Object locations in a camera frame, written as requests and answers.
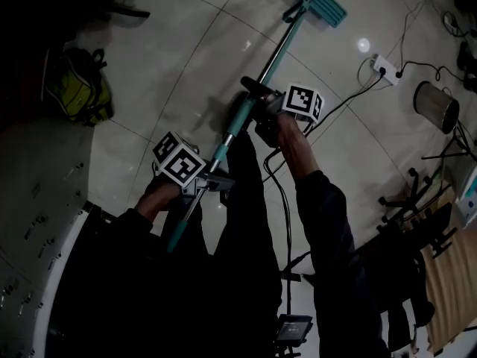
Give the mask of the metal mesh waste bin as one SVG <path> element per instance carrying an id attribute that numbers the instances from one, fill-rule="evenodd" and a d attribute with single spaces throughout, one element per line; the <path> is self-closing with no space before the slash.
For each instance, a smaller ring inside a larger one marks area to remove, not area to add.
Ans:
<path id="1" fill-rule="evenodd" d="M 413 97 L 414 110 L 430 121 L 444 135 L 455 128 L 460 113 L 460 104 L 452 96 L 428 81 L 422 81 Z"/>

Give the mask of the black office chair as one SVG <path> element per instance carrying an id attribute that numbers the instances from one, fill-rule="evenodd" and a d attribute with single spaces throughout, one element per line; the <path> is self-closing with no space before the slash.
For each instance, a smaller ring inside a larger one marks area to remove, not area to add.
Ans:
<path id="1" fill-rule="evenodd" d="M 379 204 L 386 208 L 396 209 L 392 216 L 383 216 L 382 223 L 376 229 L 379 234 L 388 237 L 403 237 L 405 243 L 413 251 L 420 251 L 431 246 L 434 259 L 443 254 L 451 245 L 449 240 L 456 232 L 449 229 L 452 203 L 447 202 L 432 209 L 432 205 L 451 187 L 443 184 L 443 169 L 438 168 L 432 176 L 423 178 L 413 168 L 408 174 L 413 178 L 409 196 L 400 201 L 389 201 L 379 198 Z"/>

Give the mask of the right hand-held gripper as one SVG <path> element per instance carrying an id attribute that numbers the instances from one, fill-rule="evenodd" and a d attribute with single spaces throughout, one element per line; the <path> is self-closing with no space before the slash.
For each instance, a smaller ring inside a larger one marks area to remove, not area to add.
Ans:
<path id="1" fill-rule="evenodd" d="M 285 92 L 273 91 L 248 76 L 241 85 L 253 96 L 258 96 L 255 108 L 255 132 L 268 145 L 277 146 L 277 117 L 289 114 L 299 122 L 317 125 L 323 99 L 316 89 L 289 84 Z"/>

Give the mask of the black tripod stand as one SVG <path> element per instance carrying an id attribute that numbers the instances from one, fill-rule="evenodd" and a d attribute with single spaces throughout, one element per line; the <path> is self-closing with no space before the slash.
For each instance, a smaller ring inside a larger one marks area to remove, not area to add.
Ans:
<path id="1" fill-rule="evenodd" d="M 458 121 L 458 124 L 454 127 L 452 131 L 452 138 L 444 147 L 441 153 L 438 155 L 421 157 L 421 160 L 434 160 L 434 159 L 445 159 L 450 157 L 470 157 L 474 162 L 477 163 L 477 155 L 473 152 L 470 142 L 467 140 L 466 135 L 470 134 L 465 126 Z M 448 153 L 448 150 L 452 146 L 457 146 L 458 152 Z"/>

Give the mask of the person's left forearm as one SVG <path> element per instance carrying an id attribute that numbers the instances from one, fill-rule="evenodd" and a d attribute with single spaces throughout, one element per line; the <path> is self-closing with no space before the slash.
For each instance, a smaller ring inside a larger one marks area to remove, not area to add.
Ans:
<path id="1" fill-rule="evenodd" d="M 155 177 L 137 202 L 135 210 L 153 223 L 158 213 L 165 210 L 180 193 L 181 187 L 174 181 Z"/>

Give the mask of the person's black trousers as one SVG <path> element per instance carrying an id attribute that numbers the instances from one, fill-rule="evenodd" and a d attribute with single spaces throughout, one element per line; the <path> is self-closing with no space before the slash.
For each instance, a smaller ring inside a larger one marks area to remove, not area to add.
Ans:
<path id="1" fill-rule="evenodd" d="M 195 208 L 176 248 L 165 255 L 167 285 L 156 351 L 162 358 L 273 358 L 282 282 L 262 176 L 249 134 L 227 154 L 234 186 L 214 253 Z"/>

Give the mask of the white power strip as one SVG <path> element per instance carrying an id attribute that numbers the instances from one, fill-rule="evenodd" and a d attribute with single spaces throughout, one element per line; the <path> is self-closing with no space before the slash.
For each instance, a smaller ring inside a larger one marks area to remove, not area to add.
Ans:
<path id="1" fill-rule="evenodd" d="M 373 69 L 391 85 L 397 86 L 399 78 L 397 77 L 397 69 L 389 63 L 382 55 L 376 55 L 372 61 Z"/>

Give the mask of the black waist-mounted device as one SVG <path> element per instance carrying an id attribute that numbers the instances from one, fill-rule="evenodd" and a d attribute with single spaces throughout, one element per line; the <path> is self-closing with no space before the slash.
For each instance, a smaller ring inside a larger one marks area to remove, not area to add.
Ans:
<path id="1" fill-rule="evenodd" d="M 312 328 L 312 319 L 308 315 L 281 314 L 278 318 L 279 327 L 275 342 L 286 347 L 300 347 Z"/>

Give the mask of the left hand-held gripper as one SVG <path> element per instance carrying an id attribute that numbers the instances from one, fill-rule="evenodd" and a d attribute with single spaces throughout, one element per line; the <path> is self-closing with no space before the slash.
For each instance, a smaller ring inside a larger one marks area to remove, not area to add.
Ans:
<path id="1" fill-rule="evenodd" d="M 155 171 L 164 174 L 178 184 L 182 195 L 194 198 L 197 195 L 198 175 L 206 166 L 198 150 L 175 132 L 168 132 L 153 148 Z M 203 188 L 210 192 L 230 190 L 235 181 L 231 178 L 210 175 L 202 179 Z"/>

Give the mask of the yellow-green backpack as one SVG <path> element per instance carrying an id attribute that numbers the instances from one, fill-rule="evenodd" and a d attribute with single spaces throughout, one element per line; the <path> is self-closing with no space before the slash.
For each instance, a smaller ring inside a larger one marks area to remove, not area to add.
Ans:
<path id="1" fill-rule="evenodd" d="M 93 127 L 111 119 L 112 94 L 102 74 L 106 66 L 102 48 L 92 53 L 82 48 L 65 50 L 47 72 L 46 97 L 71 122 Z"/>

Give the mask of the white and blue carton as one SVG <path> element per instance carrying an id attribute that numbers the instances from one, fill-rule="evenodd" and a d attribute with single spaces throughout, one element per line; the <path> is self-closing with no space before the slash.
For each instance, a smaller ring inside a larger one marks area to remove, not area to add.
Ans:
<path id="1" fill-rule="evenodd" d="M 477 166 L 465 177 L 455 203 L 461 223 L 466 227 L 477 217 Z"/>

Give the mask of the grey metal locker cabinet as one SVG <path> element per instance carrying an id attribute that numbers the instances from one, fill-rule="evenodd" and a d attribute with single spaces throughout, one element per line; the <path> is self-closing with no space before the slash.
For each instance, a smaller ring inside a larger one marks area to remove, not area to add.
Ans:
<path id="1" fill-rule="evenodd" d="M 0 358 L 37 357 L 53 267 L 87 200 L 93 128 L 43 117 L 0 133 Z"/>

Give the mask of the person's right forearm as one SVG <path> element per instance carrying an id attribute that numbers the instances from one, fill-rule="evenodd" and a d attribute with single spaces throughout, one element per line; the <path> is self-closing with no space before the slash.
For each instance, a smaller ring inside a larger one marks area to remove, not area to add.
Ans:
<path id="1" fill-rule="evenodd" d="M 320 170 L 311 146 L 288 114 L 277 117 L 277 140 L 293 177 L 297 209 L 306 236 L 342 240 L 347 229 L 343 192 Z"/>

